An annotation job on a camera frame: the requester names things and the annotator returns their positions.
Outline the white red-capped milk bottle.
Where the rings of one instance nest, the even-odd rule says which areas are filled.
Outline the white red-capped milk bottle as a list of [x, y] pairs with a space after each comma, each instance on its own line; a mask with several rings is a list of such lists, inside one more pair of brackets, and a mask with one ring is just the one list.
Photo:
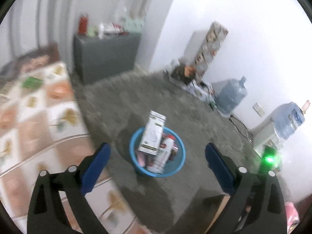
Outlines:
[[166, 163], [172, 160], [178, 151], [175, 139], [176, 138], [171, 134], [163, 138], [156, 157], [153, 162], [147, 166], [148, 171], [152, 173], [163, 173]]

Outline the pink plastic stool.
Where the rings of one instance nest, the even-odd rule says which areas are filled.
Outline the pink plastic stool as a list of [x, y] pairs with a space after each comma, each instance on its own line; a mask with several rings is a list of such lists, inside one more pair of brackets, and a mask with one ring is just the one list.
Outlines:
[[299, 214], [293, 202], [285, 203], [285, 212], [287, 217], [287, 233], [291, 233], [300, 222]]

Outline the patterned rolled mat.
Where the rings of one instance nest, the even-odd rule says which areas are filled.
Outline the patterned rolled mat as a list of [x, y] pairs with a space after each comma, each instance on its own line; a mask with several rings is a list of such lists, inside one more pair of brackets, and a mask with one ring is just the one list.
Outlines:
[[212, 64], [229, 31], [214, 21], [206, 33], [194, 59], [196, 77], [202, 78]]

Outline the white water dispenser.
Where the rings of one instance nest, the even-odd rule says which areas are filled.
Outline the white water dispenser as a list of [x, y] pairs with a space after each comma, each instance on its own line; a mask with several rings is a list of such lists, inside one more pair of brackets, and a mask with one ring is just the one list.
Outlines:
[[278, 136], [274, 122], [270, 121], [256, 134], [253, 139], [253, 149], [261, 157], [265, 146], [280, 150], [284, 146], [284, 140]]

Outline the red thermos bottle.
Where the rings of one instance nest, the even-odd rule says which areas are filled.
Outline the red thermos bottle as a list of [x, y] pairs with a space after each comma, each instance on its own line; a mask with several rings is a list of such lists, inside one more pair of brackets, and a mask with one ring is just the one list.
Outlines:
[[79, 35], [86, 35], [87, 33], [87, 27], [88, 27], [88, 15], [81, 15], [79, 18], [79, 24], [78, 24], [78, 34]]

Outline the pink tissue pack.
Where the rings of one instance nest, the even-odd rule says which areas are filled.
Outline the pink tissue pack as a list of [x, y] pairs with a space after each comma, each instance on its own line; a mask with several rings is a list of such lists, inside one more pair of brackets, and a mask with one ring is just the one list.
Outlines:
[[136, 152], [136, 158], [137, 158], [137, 162], [139, 163], [139, 166], [142, 168], [146, 168], [148, 166], [149, 163], [149, 156], [146, 153], [143, 153], [141, 151], [137, 151]]

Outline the white cardboard box on floor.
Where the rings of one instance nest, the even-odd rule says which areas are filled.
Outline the white cardboard box on floor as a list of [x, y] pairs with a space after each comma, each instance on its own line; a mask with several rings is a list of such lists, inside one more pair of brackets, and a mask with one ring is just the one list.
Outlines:
[[197, 82], [196, 80], [193, 80], [188, 84], [186, 91], [208, 104], [215, 101], [216, 92], [211, 83], [204, 83], [203, 81]]

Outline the blue plastic trash basket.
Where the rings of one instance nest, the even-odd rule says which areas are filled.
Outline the blue plastic trash basket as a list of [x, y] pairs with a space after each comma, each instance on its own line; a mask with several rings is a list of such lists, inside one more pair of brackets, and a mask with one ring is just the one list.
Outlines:
[[151, 177], [168, 177], [176, 174], [186, 160], [183, 141], [166, 127], [146, 130], [139, 128], [129, 142], [129, 154], [135, 169]]

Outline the small green snack packet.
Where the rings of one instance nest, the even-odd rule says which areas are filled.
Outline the small green snack packet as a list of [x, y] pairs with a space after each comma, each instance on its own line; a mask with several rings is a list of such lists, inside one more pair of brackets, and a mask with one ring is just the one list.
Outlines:
[[36, 90], [40, 88], [42, 85], [43, 85], [42, 79], [29, 76], [23, 81], [22, 88]]

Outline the grey metal cabinet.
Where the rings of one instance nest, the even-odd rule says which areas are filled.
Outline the grey metal cabinet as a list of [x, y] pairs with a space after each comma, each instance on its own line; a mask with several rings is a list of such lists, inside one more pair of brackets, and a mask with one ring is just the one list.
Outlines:
[[132, 70], [140, 44], [140, 33], [108, 38], [74, 36], [74, 68], [83, 85]]

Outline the blue white carton box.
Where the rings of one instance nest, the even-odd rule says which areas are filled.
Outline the blue white carton box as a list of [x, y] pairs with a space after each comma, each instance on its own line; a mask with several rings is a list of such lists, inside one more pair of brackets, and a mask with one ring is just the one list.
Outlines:
[[144, 128], [138, 151], [144, 154], [156, 156], [161, 140], [166, 116], [153, 110], [149, 113], [149, 119]]

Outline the black printed placemat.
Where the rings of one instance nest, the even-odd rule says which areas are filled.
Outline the black printed placemat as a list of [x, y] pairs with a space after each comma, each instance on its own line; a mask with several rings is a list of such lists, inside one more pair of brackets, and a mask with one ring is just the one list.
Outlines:
[[60, 60], [57, 43], [31, 51], [14, 59], [1, 68], [1, 78], [6, 81], [17, 79], [20, 75], [43, 68]]

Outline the large blue water jug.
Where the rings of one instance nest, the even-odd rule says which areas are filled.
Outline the large blue water jug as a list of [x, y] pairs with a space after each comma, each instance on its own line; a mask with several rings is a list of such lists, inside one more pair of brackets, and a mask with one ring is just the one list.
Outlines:
[[218, 112], [224, 117], [230, 117], [234, 109], [247, 96], [246, 78], [229, 79], [215, 98]]

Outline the dark printed box on floor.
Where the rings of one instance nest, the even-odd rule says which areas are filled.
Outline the dark printed box on floor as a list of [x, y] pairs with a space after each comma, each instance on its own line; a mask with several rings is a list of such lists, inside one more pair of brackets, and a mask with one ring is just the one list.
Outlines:
[[175, 67], [170, 76], [184, 85], [188, 85], [195, 79], [196, 68], [191, 65], [179, 65]]

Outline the water jug on dispenser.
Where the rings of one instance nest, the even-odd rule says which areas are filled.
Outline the water jug on dispenser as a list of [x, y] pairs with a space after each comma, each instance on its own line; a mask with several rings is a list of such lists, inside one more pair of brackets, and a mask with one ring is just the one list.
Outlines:
[[274, 129], [282, 140], [286, 141], [305, 122], [304, 112], [294, 102], [277, 107], [271, 116]]

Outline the floral patterned tablecloth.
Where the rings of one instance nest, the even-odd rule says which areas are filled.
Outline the floral patterned tablecloth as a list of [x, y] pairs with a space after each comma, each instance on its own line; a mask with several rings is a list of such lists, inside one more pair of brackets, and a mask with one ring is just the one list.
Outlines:
[[[22, 88], [29, 76], [43, 85]], [[19, 231], [39, 172], [63, 172], [94, 151], [63, 62], [1, 78], [1, 202]]]

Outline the mint green utensil holder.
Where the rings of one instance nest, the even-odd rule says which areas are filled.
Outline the mint green utensil holder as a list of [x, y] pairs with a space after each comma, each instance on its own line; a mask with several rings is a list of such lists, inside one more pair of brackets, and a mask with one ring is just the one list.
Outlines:
[[125, 32], [141, 33], [144, 27], [145, 20], [141, 18], [125, 18], [122, 23], [122, 28]]

